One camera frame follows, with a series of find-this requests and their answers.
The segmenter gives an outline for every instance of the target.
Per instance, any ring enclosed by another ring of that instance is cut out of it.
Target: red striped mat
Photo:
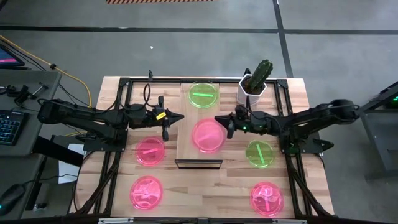
[[[206,2],[213,0],[106,0],[108,4],[129,4],[129,3],[165,3],[165,2]]]

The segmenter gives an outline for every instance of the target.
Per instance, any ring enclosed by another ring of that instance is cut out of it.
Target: petri dish
[[[284,197],[275,184],[260,182],[251,190],[250,203],[256,213],[275,217],[284,207]]]
[[[144,138],[136,146],[136,159],[144,166],[154,166],[164,158],[165,146],[157,136]]]
[[[274,153],[266,142],[252,141],[246,148],[246,158],[255,167],[266,168],[274,161]]]
[[[218,99],[218,90],[212,83],[194,83],[188,94],[189,102],[197,108],[209,108]]]
[[[226,132],[214,118],[203,119],[193,127],[193,144],[204,153],[216,152],[225,142]]]
[[[136,209],[150,210],[162,200],[163,188],[152,176],[138,178],[130,189],[130,202]]]

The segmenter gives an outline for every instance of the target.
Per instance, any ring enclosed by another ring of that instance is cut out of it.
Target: green stick
[[[204,93],[193,93],[194,96],[207,96],[207,97],[213,97],[212,94],[204,94]]]
[[[258,144],[256,146],[257,146],[257,150],[259,151],[261,162],[264,164],[264,158],[262,157],[260,146]]]

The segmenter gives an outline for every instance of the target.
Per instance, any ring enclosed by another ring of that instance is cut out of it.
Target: pink stick
[[[156,152],[157,151],[157,149],[149,149],[149,150],[146,150],[146,151],[144,151],[144,152],[142,152],[143,154],[148,154],[148,153],[151,153],[151,152]]]

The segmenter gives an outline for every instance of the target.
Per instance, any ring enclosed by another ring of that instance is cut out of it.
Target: pink petri dish
[[[136,146],[136,158],[144,166],[160,163],[164,154],[164,142],[158,137],[146,137]]]
[[[193,144],[204,153],[216,152],[225,142],[226,132],[214,118],[203,119],[193,127]]]
[[[153,209],[162,200],[163,188],[158,179],[151,176],[138,178],[130,189],[130,202],[136,209]]]
[[[250,203],[256,213],[275,217],[284,207],[284,196],[275,184],[260,182],[251,190]]]

